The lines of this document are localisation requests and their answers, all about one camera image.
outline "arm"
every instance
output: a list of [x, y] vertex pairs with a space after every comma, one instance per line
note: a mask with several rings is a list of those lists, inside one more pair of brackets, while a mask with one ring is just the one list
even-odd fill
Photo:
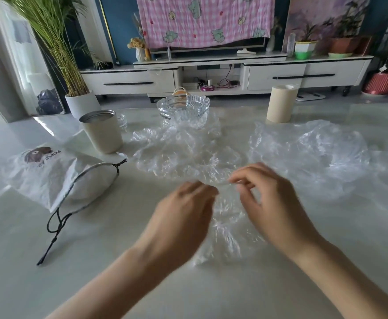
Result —
[[206, 237], [217, 194], [201, 182], [184, 183], [157, 204], [133, 247], [47, 319], [120, 319], [193, 256]]
[[[295, 262], [345, 319], [388, 319], [388, 295], [319, 235], [292, 184], [263, 163], [235, 171], [240, 200], [261, 234]], [[250, 192], [257, 187], [259, 204]]]

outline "person's left hand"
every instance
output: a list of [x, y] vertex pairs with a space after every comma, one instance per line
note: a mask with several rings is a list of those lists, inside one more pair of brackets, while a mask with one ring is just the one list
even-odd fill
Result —
[[206, 237], [218, 189], [185, 182], [161, 200], [134, 247], [167, 274], [186, 263]]

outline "hand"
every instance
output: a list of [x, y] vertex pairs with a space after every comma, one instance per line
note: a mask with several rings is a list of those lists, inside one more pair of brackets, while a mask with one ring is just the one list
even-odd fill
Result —
[[[240, 168], [228, 179], [238, 183], [241, 203], [257, 230], [288, 258], [296, 261], [303, 251], [323, 238], [309, 220], [293, 185], [259, 162]], [[262, 204], [250, 189], [257, 187]]]
[[170, 274], [186, 263], [206, 237], [215, 197], [215, 187], [200, 181], [185, 182], [157, 204], [151, 220], [135, 247], [148, 262]]

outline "white tv cabinet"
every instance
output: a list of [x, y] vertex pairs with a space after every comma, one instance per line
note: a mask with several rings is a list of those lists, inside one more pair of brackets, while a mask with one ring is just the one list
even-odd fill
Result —
[[373, 56], [352, 56], [331, 59], [316, 56], [307, 60], [287, 58], [285, 53], [258, 53], [253, 56], [209, 56], [159, 59], [148, 62], [135, 62], [134, 65], [120, 66], [110, 70], [82, 71], [88, 87], [96, 95], [144, 94], [151, 99], [165, 97], [183, 82], [191, 82], [193, 76], [209, 73], [213, 84], [224, 78], [233, 68], [230, 80], [238, 80], [234, 88], [216, 88], [202, 92], [197, 88], [188, 89], [191, 93], [207, 96], [264, 94], [270, 93], [275, 85], [291, 84], [300, 88], [345, 86], [343, 95], [351, 86], [359, 85], [364, 78]]

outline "cream cylindrical container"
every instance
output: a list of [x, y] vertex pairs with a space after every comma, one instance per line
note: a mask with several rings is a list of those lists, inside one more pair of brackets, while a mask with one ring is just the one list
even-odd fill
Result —
[[279, 85], [272, 87], [266, 119], [274, 123], [290, 121], [291, 110], [296, 100], [298, 86]]
[[102, 154], [116, 152], [123, 145], [116, 113], [112, 110], [90, 112], [79, 121], [95, 149]]

